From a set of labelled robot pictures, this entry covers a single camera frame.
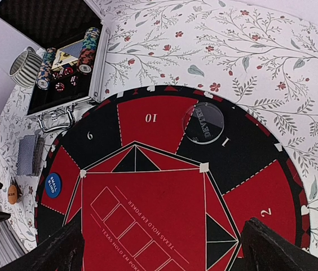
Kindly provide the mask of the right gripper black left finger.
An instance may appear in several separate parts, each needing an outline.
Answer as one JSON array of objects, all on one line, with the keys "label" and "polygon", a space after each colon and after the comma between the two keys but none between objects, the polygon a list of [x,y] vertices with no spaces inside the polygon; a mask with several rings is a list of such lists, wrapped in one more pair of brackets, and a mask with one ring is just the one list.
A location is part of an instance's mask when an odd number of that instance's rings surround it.
[{"label": "right gripper black left finger", "polygon": [[72,220],[34,250],[0,270],[81,270],[84,247],[81,223]]}]

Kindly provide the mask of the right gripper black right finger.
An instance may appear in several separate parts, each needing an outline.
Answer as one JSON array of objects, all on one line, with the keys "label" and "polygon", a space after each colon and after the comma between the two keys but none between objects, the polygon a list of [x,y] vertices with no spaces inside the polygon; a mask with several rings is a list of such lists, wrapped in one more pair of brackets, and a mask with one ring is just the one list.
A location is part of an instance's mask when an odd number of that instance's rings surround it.
[{"label": "right gripper black right finger", "polygon": [[318,257],[300,249],[253,217],[241,234],[245,270],[318,270]]}]

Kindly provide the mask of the blue small blind button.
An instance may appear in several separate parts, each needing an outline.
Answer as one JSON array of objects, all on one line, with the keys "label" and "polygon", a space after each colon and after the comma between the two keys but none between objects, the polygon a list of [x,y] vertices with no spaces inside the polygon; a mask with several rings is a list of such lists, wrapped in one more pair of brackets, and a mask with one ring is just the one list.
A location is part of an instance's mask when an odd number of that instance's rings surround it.
[{"label": "blue small blind button", "polygon": [[57,173],[50,173],[45,180],[45,191],[49,198],[57,198],[62,190],[61,177]]}]

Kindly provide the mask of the orange big blind button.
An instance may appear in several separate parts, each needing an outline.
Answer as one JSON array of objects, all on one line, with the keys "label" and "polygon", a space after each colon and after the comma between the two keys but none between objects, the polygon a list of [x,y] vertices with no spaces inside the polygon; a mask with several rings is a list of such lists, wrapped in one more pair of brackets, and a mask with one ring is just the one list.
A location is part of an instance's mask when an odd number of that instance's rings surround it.
[{"label": "orange big blind button", "polygon": [[11,205],[17,203],[18,200],[18,191],[16,185],[10,185],[7,192],[7,199]]}]

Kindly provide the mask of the clear dealer button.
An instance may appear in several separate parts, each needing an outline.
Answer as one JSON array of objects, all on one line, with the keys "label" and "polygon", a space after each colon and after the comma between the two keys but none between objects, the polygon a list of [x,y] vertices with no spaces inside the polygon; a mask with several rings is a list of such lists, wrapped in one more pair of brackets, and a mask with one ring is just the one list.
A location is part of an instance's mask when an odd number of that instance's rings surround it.
[{"label": "clear dealer button", "polygon": [[209,102],[200,102],[190,106],[183,117],[184,136],[198,145],[215,142],[224,131],[222,111]]}]

